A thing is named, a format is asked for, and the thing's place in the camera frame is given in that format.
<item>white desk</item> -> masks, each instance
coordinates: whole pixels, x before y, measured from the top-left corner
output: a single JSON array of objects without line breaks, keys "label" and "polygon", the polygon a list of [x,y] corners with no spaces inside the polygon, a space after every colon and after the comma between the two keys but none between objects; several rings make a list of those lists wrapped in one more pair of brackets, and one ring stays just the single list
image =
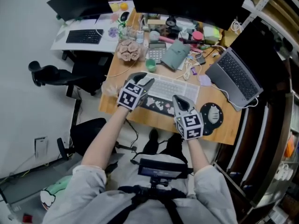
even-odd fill
[{"label": "white desk", "polygon": [[[133,1],[126,1],[129,9],[127,10],[130,15],[134,8]],[[116,12],[121,17],[123,11],[119,10]],[[89,50],[89,51],[101,51],[114,53],[118,44],[118,36],[112,38],[108,35],[108,30],[112,27],[117,27],[118,22],[111,23],[112,14],[102,14],[98,21],[95,20],[82,20],[82,21],[67,21],[68,26],[62,25],[53,44],[51,50]],[[71,30],[82,30],[82,29],[102,29],[103,37],[99,44],[86,44],[86,43],[66,43],[67,36]]]}]

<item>white cable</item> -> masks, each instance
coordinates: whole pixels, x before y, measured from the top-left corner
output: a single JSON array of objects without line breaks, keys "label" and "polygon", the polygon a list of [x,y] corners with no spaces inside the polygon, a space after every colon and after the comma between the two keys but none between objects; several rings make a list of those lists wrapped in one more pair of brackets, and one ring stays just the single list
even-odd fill
[{"label": "white cable", "polygon": [[207,47],[221,47],[224,51],[226,51],[225,47],[219,46],[219,45],[207,45],[207,44],[205,44],[205,46],[207,46]]},{"label": "white cable", "polygon": [[248,105],[248,106],[245,106],[245,107],[239,107],[239,106],[237,106],[235,103],[233,103],[233,102],[231,102],[231,101],[229,100],[229,95],[228,95],[227,91],[222,90],[222,89],[218,88],[218,87],[215,86],[215,85],[212,85],[212,86],[213,86],[215,89],[217,89],[217,90],[220,90],[220,91],[225,92],[225,93],[227,94],[227,96],[228,96],[228,101],[229,101],[232,105],[234,105],[235,107],[237,107],[237,108],[240,108],[240,109],[246,109],[246,108],[248,108],[248,107],[256,107],[256,106],[258,105],[258,99],[256,98],[256,104],[255,104],[255,105]]},{"label": "white cable", "polygon": [[117,74],[117,75],[113,75],[113,76],[107,76],[107,75],[105,75],[105,76],[106,76],[106,77],[117,77],[117,76],[120,76],[120,75],[122,75],[123,73],[127,72],[129,69],[131,69],[131,68],[133,67],[133,65],[135,65],[135,63],[136,63],[136,61],[135,61],[129,68],[127,68],[125,71],[123,71],[122,73],[119,73],[119,74]]},{"label": "white cable", "polygon": [[188,80],[190,78],[191,68],[194,67],[194,66],[197,66],[197,65],[200,66],[200,69],[199,69],[199,72],[198,72],[200,74],[202,66],[199,64],[199,62],[195,61],[194,64],[191,64],[189,61],[186,61],[185,62],[186,71],[184,72],[183,75],[178,76],[176,79],[179,79],[179,78],[183,77],[184,80]]},{"label": "white cable", "polygon": [[239,23],[237,20],[232,22],[230,29],[236,34],[239,34],[238,31],[240,31],[240,33],[243,31],[241,23]]}]

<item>calculator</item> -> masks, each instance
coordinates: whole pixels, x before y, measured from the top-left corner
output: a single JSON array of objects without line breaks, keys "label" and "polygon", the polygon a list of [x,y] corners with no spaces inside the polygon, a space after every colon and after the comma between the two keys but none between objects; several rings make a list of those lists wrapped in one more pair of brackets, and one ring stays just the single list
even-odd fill
[{"label": "calculator", "polygon": [[166,43],[156,42],[149,43],[149,59],[156,61],[156,64],[161,63],[160,59],[162,55],[166,52]]}]

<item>gray shirt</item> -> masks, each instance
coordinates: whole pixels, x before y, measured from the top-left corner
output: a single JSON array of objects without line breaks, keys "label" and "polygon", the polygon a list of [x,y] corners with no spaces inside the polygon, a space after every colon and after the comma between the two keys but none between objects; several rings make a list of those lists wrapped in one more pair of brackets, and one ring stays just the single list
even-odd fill
[{"label": "gray shirt", "polygon": [[[138,155],[135,159],[183,163],[166,154]],[[128,161],[117,168],[123,175],[119,186],[150,187],[150,178],[138,175],[138,165]],[[78,166],[73,170],[65,192],[54,202],[44,217],[43,224],[106,224],[124,208],[131,205],[134,194],[105,191],[106,175],[99,167]],[[172,180],[168,187],[188,193],[188,180]],[[213,166],[194,175],[195,196],[174,199],[184,224],[236,224],[236,215],[226,181]],[[148,200],[130,212],[125,224],[171,224],[165,206],[158,200]]]}]

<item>mouse pad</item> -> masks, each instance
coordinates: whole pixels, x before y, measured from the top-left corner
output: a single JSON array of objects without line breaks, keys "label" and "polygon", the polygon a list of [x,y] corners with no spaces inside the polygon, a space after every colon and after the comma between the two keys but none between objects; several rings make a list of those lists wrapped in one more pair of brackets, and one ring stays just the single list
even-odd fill
[{"label": "mouse pad", "polygon": [[[216,106],[219,110],[219,119],[215,124],[212,124],[208,119],[208,114],[212,106]],[[202,119],[204,121],[204,132],[203,135],[210,135],[213,133],[213,130],[218,128],[223,123],[223,112],[219,105],[215,103],[206,103],[200,109]]]},{"label": "mouse pad", "polygon": [[173,102],[153,96],[147,96],[141,105],[142,108],[174,117]]}]

